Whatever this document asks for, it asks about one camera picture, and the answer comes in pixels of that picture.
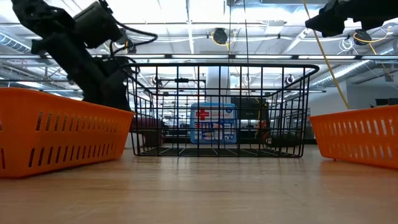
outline red cross symbol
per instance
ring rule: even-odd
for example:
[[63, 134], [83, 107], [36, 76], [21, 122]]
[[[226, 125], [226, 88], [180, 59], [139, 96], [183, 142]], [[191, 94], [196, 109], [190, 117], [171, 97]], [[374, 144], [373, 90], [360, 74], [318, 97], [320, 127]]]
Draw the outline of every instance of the red cross symbol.
[[197, 117], [199, 117], [201, 121], [203, 121], [207, 116], [209, 116], [209, 112], [206, 112], [205, 110], [199, 110], [199, 112], [197, 112]]

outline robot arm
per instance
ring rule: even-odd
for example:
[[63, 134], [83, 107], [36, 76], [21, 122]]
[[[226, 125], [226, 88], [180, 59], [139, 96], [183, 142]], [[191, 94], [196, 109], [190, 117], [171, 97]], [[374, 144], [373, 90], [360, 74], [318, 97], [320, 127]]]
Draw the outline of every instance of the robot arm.
[[84, 101], [130, 110], [123, 85], [127, 71], [118, 66], [119, 59], [104, 61], [87, 51], [122, 37], [105, 0], [94, 2], [75, 17], [43, 0], [12, 3], [21, 24], [42, 38], [32, 41], [32, 53], [49, 53], [68, 73], [67, 78], [83, 90]]
[[323, 37], [333, 37], [342, 34], [344, 21], [352, 18], [362, 23], [363, 30], [369, 30], [398, 17], [396, 4], [391, 0], [330, 0], [305, 26], [321, 32]]

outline orange plastic basket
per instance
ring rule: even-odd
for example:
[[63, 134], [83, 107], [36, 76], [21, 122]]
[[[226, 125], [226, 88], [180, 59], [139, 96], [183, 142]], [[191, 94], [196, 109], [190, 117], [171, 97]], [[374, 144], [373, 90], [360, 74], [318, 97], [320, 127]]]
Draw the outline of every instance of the orange plastic basket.
[[121, 157], [134, 113], [20, 88], [0, 89], [0, 177]]
[[398, 106], [310, 117], [321, 155], [398, 169]]

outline blue and white box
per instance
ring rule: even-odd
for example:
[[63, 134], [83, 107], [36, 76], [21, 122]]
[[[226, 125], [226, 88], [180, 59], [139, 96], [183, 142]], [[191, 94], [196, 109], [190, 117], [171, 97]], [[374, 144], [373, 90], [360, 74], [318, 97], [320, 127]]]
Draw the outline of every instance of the blue and white box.
[[236, 109], [232, 103], [197, 103], [191, 106], [193, 144], [236, 144]]

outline wooden floor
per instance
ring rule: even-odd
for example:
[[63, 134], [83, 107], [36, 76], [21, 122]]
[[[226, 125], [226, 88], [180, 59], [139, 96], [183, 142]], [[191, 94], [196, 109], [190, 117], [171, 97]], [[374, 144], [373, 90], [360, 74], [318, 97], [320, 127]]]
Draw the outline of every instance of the wooden floor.
[[397, 223], [398, 171], [303, 159], [132, 157], [0, 179], [0, 223]]

